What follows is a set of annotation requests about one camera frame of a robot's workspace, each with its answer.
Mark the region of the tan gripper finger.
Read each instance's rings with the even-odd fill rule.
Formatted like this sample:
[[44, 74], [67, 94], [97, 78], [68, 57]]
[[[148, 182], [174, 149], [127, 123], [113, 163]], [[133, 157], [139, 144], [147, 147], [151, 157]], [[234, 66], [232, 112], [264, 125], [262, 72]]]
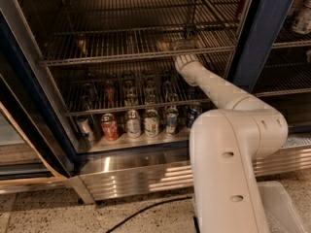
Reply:
[[166, 41], [157, 41], [156, 46], [161, 51], [169, 51], [171, 50], [171, 44]]

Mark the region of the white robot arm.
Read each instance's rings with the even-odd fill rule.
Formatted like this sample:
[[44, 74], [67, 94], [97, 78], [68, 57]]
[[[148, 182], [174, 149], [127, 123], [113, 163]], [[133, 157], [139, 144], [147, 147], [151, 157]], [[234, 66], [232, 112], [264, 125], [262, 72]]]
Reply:
[[280, 149], [288, 137], [283, 115], [207, 70], [193, 54], [174, 57], [177, 72], [216, 108], [190, 130], [194, 209], [200, 233], [270, 233], [252, 160]]

